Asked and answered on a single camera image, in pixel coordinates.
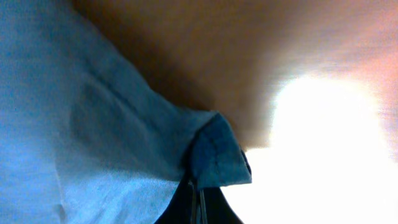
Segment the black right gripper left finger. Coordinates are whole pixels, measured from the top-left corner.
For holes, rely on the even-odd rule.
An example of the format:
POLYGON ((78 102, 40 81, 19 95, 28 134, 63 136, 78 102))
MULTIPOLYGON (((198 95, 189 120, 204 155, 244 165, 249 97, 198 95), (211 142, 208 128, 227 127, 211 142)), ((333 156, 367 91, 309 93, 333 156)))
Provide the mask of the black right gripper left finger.
POLYGON ((189 177, 184 177, 166 210, 155 224, 195 224, 196 189, 189 177))

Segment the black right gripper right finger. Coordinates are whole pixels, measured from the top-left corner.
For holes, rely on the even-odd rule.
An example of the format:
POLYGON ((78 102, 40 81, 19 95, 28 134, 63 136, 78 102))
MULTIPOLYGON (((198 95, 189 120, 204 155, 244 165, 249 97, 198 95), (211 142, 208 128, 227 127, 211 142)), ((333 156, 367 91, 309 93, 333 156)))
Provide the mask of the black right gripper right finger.
POLYGON ((233 212, 220 188, 207 188, 198 192, 200 224, 243 224, 233 212))

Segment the navy blue shorts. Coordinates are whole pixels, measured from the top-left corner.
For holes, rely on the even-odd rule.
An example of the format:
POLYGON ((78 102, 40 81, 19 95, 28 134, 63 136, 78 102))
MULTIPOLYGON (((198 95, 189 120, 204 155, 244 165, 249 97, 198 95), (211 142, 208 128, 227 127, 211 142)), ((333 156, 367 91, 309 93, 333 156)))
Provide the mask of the navy blue shorts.
POLYGON ((1 2, 1 222, 155 223, 180 181, 248 184, 216 111, 154 92, 67 1, 1 2))

